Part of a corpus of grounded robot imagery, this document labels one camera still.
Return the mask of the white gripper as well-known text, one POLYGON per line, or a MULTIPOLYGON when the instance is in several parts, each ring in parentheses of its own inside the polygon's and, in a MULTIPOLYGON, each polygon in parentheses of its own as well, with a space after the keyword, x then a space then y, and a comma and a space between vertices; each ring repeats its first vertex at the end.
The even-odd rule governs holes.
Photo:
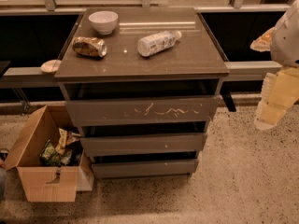
MULTIPOLYGON (((274 27, 268 29, 258 38, 252 41, 250 48, 259 52, 266 52, 271 49, 274 27)), ((299 99, 299 69, 285 68, 277 73, 275 94, 278 104, 270 105, 267 99, 274 85, 275 75, 267 73, 262 85, 261 101, 257 105, 254 125, 258 130, 265 131, 275 127, 284 117, 284 107, 291 107, 299 99)))

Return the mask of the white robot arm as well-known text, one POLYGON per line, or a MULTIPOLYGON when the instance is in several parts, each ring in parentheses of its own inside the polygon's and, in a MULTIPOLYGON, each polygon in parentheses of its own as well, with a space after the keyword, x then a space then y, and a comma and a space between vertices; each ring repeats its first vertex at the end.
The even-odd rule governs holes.
POLYGON ((269 51, 271 59, 281 65, 277 73, 265 75, 255 113, 255 127, 269 130, 299 100, 299 1, 293 2, 276 25, 255 39, 250 48, 269 51))

